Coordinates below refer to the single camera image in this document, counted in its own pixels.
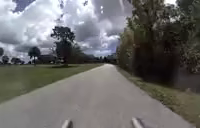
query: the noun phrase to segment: cumulus cloud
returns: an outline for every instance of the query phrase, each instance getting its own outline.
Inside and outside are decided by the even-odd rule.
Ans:
[[[25,9],[18,9],[20,3],[15,1],[20,0],[0,0],[0,46],[13,56],[25,56],[31,46],[47,53],[54,42],[49,35],[57,24],[70,27],[86,53],[110,54],[115,52],[118,35],[132,12],[126,0],[88,0],[86,6],[83,0],[31,0],[34,2],[27,3]]]
[[[20,52],[46,41],[62,14],[59,0],[36,0],[18,13],[15,7],[11,0],[0,0],[0,42],[14,44]]]

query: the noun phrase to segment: asphalt path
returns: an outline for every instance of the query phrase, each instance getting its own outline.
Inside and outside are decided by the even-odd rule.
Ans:
[[[192,128],[122,76],[113,65],[74,75],[0,104],[0,128]]]

